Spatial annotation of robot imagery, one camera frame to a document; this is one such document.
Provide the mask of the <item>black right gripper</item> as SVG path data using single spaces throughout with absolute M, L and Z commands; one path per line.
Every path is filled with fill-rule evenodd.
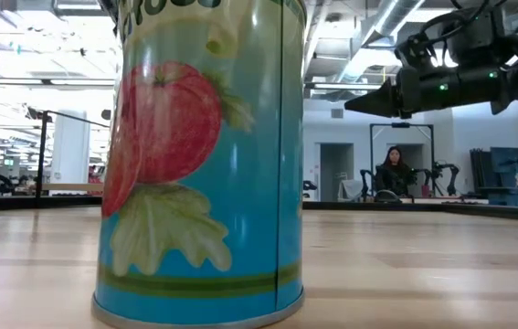
M 432 68 L 404 67 L 396 87 L 386 80 L 377 90 L 344 104 L 347 111 L 386 118 L 408 118 L 414 113 L 489 102 L 493 114 L 511 102 L 507 74 L 496 65 Z

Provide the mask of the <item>silver ceiling duct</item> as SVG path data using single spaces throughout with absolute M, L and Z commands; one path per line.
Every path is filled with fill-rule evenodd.
M 358 23 L 351 37 L 350 57 L 334 78 L 335 82 L 355 82 L 369 67 L 365 47 L 382 38 L 391 38 L 406 23 L 411 13 L 426 0 L 381 0 L 376 14 Z

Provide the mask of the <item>white pillar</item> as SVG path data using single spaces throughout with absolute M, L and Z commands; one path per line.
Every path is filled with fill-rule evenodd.
M 85 184 L 89 177 L 90 124 L 84 110 L 60 110 L 55 117 L 52 184 Z

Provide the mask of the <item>person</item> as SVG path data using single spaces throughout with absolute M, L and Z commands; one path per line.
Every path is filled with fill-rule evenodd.
M 408 187 L 415 182 L 414 170 L 404 163 L 401 150 L 391 146 L 385 161 L 376 167 L 374 178 L 375 201 L 400 203 L 402 198 L 412 197 Z

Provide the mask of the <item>wooden shelf black metal frame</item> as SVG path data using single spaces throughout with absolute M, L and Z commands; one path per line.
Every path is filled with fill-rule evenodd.
M 43 191 L 47 190 L 48 192 L 51 190 L 57 191 L 80 191 L 80 192 L 93 192 L 93 191 L 101 191 L 101 185 L 97 184 L 51 184 L 44 182 L 44 162 L 45 162 L 45 153 L 47 147 L 47 137 L 48 137 L 48 124 L 50 115 L 57 115 L 61 117 L 65 117 L 74 121 L 83 122 L 88 124 L 88 126 L 95 125 L 104 129 L 109 129 L 109 126 L 103 123 L 94 122 L 88 119 L 83 119 L 75 115 L 70 115 L 62 111 L 49 111 L 45 110 L 41 112 L 41 126 L 40 126 L 40 145 L 39 145 L 39 156 L 37 160 L 37 181 L 36 181 L 36 190 L 34 194 L 34 207 L 39 208 L 40 200 L 44 196 Z

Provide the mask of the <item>blue equipment cart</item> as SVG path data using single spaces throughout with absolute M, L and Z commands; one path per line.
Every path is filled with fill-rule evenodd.
M 518 207 L 518 148 L 470 149 L 474 191 L 491 206 Z

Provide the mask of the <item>blue tomato label tin can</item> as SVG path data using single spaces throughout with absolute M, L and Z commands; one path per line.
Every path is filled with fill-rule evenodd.
M 257 329 L 302 306 L 304 0 L 99 0 L 122 45 L 94 316 Z

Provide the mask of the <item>black background rig frame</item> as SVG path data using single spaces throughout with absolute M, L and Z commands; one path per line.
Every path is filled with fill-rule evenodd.
M 403 161 L 415 174 L 415 182 L 408 187 L 412 197 L 402 198 L 400 203 L 414 203 L 427 196 L 425 169 L 430 169 L 435 160 L 434 126 L 431 124 L 391 122 L 369 125 L 370 171 L 374 178 L 376 167 L 385 161 L 387 150 L 397 146 Z

